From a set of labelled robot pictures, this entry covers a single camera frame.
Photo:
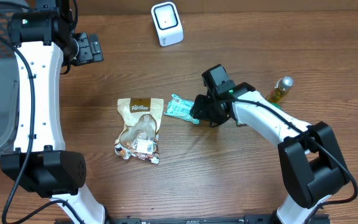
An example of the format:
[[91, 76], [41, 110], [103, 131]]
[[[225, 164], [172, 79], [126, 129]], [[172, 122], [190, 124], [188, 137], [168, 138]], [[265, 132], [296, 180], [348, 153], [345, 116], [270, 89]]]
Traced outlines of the green lid white jar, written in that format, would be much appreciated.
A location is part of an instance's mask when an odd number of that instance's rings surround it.
[[278, 104], [272, 103], [275, 107], [277, 107], [278, 109], [282, 110], [282, 107]]

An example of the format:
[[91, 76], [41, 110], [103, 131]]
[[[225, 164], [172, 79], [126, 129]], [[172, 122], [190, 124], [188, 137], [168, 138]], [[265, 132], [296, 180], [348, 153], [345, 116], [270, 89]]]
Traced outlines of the teal wet wipes pack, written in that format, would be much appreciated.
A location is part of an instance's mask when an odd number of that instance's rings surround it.
[[178, 95], [172, 94], [172, 99], [168, 102], [167, 110], [164, 112], [164, 115], [179, 118], [193, 124], [199, 124], [200, 121], [190, 115], [190, 110], [193, 105], [193, 101], [184, 100]]

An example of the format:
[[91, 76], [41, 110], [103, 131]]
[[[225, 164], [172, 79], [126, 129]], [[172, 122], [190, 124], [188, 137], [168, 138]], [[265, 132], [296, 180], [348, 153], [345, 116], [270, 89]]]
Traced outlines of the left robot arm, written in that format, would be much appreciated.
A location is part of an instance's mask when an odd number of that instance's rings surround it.
[[10, 46], [19, 69], [19, 127], [2, 171], [23, 188], [59, 205], [72, 223], [107, 223], [108, 213], [86, 186], [86, 162], [67, 151], [60, 124], [60, 77], [71, 67], [100, 62], [95, 35], [77, 33], [74, 1], [37, 1], [11, 17]]

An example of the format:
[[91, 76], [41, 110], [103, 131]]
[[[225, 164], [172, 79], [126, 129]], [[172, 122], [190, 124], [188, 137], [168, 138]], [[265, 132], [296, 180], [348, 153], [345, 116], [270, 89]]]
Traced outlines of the brown Pantree snack bag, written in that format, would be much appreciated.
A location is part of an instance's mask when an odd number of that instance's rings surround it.
[[163, 106], [164, 100], [160, 98], [122, 98], [117, 101], [117, 110], [124, 122], [123, 130], [114, 143], [118, 156], [159, 163], [158, 140]]

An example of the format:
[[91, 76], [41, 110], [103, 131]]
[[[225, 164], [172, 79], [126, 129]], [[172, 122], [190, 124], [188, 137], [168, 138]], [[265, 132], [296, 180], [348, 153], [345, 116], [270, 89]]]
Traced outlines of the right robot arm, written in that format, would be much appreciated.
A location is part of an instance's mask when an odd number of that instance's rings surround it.
[[278, 149], [288, 196], [271, 214], [246, 215], [244, 223], [330, 223], [328, 215], [317, 211], [355, 181], [332, 128], [286, 114], [252, 85], [236, 85], [220, 64], [201, 76], [207, 93], [195, 98], [190, 111], [193, 118], [209, 121], [212, 128], [233, 119], [250, 126]]

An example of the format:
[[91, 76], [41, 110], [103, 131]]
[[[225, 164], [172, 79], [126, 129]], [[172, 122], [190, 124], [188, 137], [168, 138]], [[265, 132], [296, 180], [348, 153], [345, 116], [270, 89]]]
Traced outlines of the yellow oil bottle silver cap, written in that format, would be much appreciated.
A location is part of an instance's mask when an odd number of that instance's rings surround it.
[[285, 76], [276, 83], [273, 90], [266, 96], [269, 103], [279, 104], [284, 97], [289, 93], [293, 86], [292, 77]]

